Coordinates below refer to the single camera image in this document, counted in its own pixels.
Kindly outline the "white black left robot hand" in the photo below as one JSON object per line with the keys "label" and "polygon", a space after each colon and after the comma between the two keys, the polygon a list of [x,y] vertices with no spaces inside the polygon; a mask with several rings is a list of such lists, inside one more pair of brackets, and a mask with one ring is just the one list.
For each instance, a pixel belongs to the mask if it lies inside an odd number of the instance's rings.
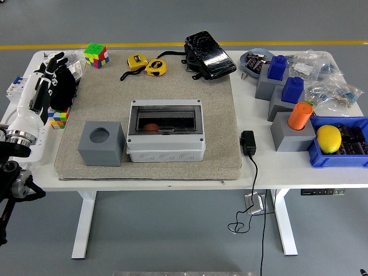
{"label": "white black left robot hand", "polygon": [[47,122],[50,92],[56,83],[55,73],[65,69],[67,61],[64,52],[59,52],[29,75],[18,102],[17,116],[7,128],[7,141],[18,143],[25,140],[30,144],[37,141],[39,129]]}

